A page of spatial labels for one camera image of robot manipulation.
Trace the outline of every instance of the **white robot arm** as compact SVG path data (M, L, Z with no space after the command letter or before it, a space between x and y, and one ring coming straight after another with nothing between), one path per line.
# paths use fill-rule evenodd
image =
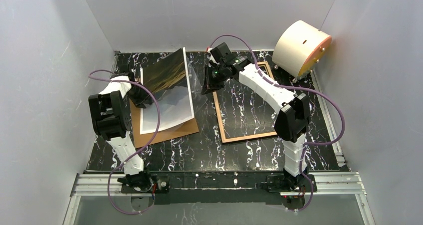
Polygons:
M115 75L111 80L135 82L132 72ZM110 82L99 94L88 98L94 132L113 147L120 161L125 161L136 152L129 135L130 110L124 102L125 96L139 108L145 107L146 103L152 103L144 90L124 82ZM126 177L119 178L119 182L140 190L148 190L151 187L150 174L145 171L144 161L138 154L125 162L123 168Z
M301 159L305 135L310 122L309 98L304 93L295 93L273 86L277 84L245 56L235 56L226 43L208 49L209 64L205 65L205 83L202 94L224 87L227 79L233 78L260 95L277 114L274 129L282 138L285 149L284 175L288 187L296 187L307 174L307 166Z

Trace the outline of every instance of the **white cylinder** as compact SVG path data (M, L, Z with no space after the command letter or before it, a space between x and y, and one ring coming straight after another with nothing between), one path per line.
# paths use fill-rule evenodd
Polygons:
M273 62L301 79L319 62L332 37L299 20L292 24L276 44Z

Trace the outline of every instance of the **wooden picture frame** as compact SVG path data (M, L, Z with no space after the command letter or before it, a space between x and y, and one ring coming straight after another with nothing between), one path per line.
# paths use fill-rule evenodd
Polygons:
M269 63L267 63L267 61L258 62L257 65L258 65L258 67L264 67L264 69L266 70L269 77L274 79L272 71L271 71L270 66L269 66ZM230 142L237 142L237 141L242 141L242 140L258 139L258 138L264 138L264 137L270 137L270 136L276 136L277 135L276 132L268 132L268 133L261 133L261 134L246 135L246 136L242 136L242 137L226 138L224 126L223 126L223 121L222 121L222 114L220 112L220 105L219 105L219 101L217 99L217 93L216 92L213 92L213 99L214 99L214 105L216 107L217 122L218 122L218 125L219 125L220 137L222 138L222 143L230 143Z

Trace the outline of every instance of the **photograph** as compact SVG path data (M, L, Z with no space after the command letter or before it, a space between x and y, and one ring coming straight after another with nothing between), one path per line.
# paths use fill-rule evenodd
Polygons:
M159 131L194 118L185 48L153 65L141 68L141 82L159 104ZM152 104L141 109L140 119L140 134L153 133L157 126L156 106Z

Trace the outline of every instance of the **white enclosure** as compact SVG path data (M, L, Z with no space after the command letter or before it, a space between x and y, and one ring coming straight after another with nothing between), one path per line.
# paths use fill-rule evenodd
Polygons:
M421 224L423 0L0 0L0 224L63 222L106 86L87 74L114 50L204 51L227 33L274 49L298 20L333 37L317 76L375 222Z
M221 34L274 49L297 20L320 28L334 0L87 0L114 50L205 51ZM231 49L246 50L226 38Z
M423 0L336 0L322 30L334 42L317 74L376 224L421 224Z
M0 0L0 224L62 224L113 56L85 0Z

